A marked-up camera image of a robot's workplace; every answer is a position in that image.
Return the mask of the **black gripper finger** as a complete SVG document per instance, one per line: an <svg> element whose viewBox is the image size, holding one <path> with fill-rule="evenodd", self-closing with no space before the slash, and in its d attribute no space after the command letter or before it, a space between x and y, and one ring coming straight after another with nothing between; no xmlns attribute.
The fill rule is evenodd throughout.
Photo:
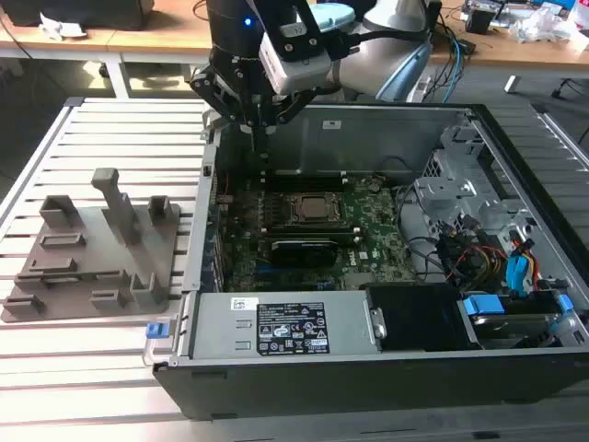
<svg viewBox="0 0 589 442"><path fill-rule="evenodd" d="M194 70L190 87L227 122L245 134L253 133L254 107L251 99L233 90L210 65Z"/></svg>
<svg viewBox="0 0 589 442"><path fill-rule="evenodd" d="M273 134L277 126L290 122L317 94L317 88L295 92L282 99L270 92L263 93L259 103L259 133Z"/></svg>

